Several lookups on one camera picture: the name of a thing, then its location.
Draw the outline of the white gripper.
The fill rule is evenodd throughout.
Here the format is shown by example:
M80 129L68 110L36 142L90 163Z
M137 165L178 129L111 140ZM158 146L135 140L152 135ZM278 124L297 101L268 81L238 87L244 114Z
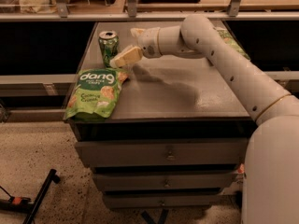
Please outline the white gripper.
M149 29L132 28L130 32L133 37L137 37L139 47L133 45L126 47L121 53L110 60L109 64L112 68L136 63L142 59L143 55L149 59L160 58L162 56L158 46L159 27Z

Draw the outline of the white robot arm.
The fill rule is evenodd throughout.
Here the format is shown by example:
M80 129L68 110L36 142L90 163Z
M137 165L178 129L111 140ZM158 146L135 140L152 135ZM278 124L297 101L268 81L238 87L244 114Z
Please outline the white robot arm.
M299 100L227 45L200 14L180 26L131 30L137 45L110 62L114 67L143 57L206 57L258 128L246 151L242 224L299 224Z

